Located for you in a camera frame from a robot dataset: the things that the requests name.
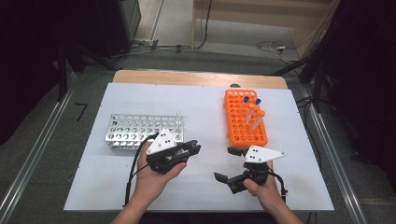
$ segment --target wooden desk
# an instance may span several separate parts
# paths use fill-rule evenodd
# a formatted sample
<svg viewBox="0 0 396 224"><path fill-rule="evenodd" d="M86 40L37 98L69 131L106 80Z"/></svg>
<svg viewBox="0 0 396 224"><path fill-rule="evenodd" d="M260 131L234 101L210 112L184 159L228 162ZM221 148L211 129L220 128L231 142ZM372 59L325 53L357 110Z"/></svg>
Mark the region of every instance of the wooden desk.
<svg viewBox="0 0 396 224"><path fill-rule="evenodd" d="M193 0L193 47L196 19L206 19L209 1ZM303 58L327 28L338 3L339 0L213 0L209 19L289 27L294 46L300 46L297 53Z"/></svg>
<svg viewBox="0 0 396 224"><path fill-rule="evenodd" d="M289 190L289 207L300 211L333 210L297 105L282 77L173 71L118 71L115 74L113 83L106 88L64 210L121 210L134 152L112 150L105 143L112 114L175 115L179 111L184 119L185 139L196 139L202 147L148 210L262 211L258 200L247 191L232 194L213 174L233 177L244 171L243 158L228 154L226 149L229 139L224 93L233 83L255 87L262 98L269 140L266 146L286 153L284 158L275 161L274 170Z"/></svg>

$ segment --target desk panel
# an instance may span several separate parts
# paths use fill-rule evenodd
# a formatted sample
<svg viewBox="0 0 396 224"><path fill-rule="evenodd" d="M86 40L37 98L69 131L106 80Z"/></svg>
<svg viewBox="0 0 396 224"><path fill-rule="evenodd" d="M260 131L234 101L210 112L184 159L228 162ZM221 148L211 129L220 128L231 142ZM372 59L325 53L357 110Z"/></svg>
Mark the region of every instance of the desk panel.
<svg viewBox="0 0 396 224"><path fill-rule="evenodd" d="M111 150L105 135L111 114L184 116L185 140L198 140L198 155L165 188L149 211L232 212L261 211L247 191L232 194L213 173L229 177L244 171L242 157L227 153L223 108L224 87L110 83L82 155L64 210L121 210L134 153ZM292 94L287 90L255 89L266 111L267 147L286 152L274 162L289 190L292 210L333 210L312 147Z"/></svg>

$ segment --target person's right hand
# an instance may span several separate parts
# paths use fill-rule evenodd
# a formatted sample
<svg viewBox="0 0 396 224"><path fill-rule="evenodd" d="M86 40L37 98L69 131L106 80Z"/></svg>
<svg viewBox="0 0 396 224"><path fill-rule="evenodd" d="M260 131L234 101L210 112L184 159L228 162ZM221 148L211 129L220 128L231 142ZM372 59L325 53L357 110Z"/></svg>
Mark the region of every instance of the person's right hand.
<svg viewBox="0 0 396 224"><path fill-rule="evenodd" d="M273 169L272 161L268 161L267 164ZM262 186L259 186L251 179L244 180L244 186L252 196L259 199L262 208L271 214L277 223L302 223L280 197L273 175L268 175L265 184Z"/></svg>

